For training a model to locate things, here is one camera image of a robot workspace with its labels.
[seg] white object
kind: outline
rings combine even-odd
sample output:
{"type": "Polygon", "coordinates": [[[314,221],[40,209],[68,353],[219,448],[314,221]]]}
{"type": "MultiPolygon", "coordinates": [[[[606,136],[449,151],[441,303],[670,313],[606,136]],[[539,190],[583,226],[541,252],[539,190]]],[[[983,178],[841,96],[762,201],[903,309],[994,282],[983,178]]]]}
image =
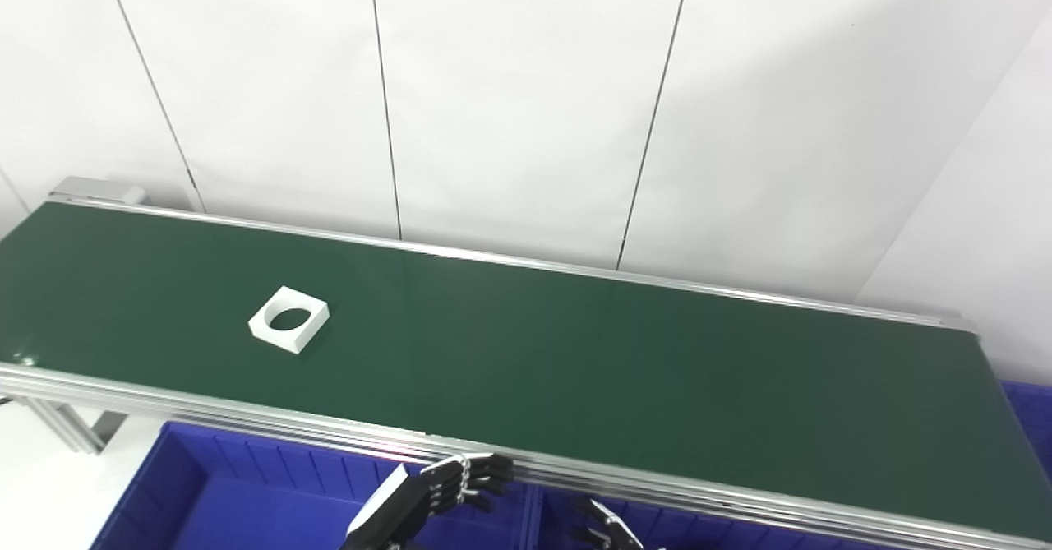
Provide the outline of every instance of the white object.
{"type": "Polygon", "coordinates": [[[285,348],[286,351],[296,352],[306,347],[307,343],[315,337],[318,329],[325,324],[328,319],[328,304],[317,298],[311,298],[305,292],[300,292],[294,288],[282,285],[278,292],[267,303],[260,307],[259,311],[248,321],[248,329],[251,329],[252,337],[259,338],[275,345],[275,347],[285,348]],[[281,311],[306,310],[310,311],[310,317],[306,321],[291,329],[270,328],[270,322],[278,317],[281,311]]]}

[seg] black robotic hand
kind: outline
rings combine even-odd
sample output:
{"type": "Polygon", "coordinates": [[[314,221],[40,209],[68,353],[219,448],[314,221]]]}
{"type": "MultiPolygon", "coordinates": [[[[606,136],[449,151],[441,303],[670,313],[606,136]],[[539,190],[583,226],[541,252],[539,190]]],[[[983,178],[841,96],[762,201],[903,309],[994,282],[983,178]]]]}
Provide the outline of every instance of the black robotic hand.
{"type": "Polygon", "coordinates": [[[340,550],[401,550],[427,518],[467,503],[492,511],[484,492],[503,495],[514,463],[497,453],[466,453],[432,464],[416,476],[394,468],[347,528],[340,550]]]}
{"type": "Polygon", "coordinates": [[[587,550],[643,550],[640,538],[628,529],[625,522],[613,511],[599,501],[587,496],[578,496],[573,508],[592,517],[604,531],[588,527],[575,527],[570,530],[570,537],[588,545],[587,550]]]}

